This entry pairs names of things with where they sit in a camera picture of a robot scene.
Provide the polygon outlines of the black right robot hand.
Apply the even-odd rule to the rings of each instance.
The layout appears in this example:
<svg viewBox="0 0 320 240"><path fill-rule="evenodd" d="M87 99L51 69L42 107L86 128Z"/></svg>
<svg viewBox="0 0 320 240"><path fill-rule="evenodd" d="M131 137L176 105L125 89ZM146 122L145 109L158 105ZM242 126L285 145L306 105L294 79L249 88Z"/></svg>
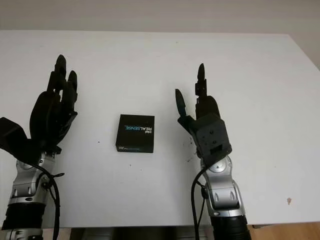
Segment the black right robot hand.
<svg viewBox="0 0 320 240"><path fill-rule="evenodd" d="M208 114L214 114L220 118L219 108L216 100L207 95L207 79L205 77L205 66L201 63L198 67L197 82L195 83L195 95L197 96L195 104L196 119L200 119ZM179 113L178 123L189 133L190 123L194 120L187 115L186 104L183 95L179 89L175 89L175 101Z"/></svg>

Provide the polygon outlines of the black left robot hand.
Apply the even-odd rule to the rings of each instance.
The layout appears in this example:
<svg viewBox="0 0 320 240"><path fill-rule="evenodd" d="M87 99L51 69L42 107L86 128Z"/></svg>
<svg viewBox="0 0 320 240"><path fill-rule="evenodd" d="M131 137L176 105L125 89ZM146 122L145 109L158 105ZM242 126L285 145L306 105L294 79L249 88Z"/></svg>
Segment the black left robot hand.
<svg viewBox="0 0 320 240"><path fill-rule="evenodd" d="M58 144L78 114L75 111L77 74L72 70L66 78L66 65L66 58L60 54L50 73L46 90L35 102L29 121L31 139L39 145L41 152L52 155L61 153Z"/></svg>

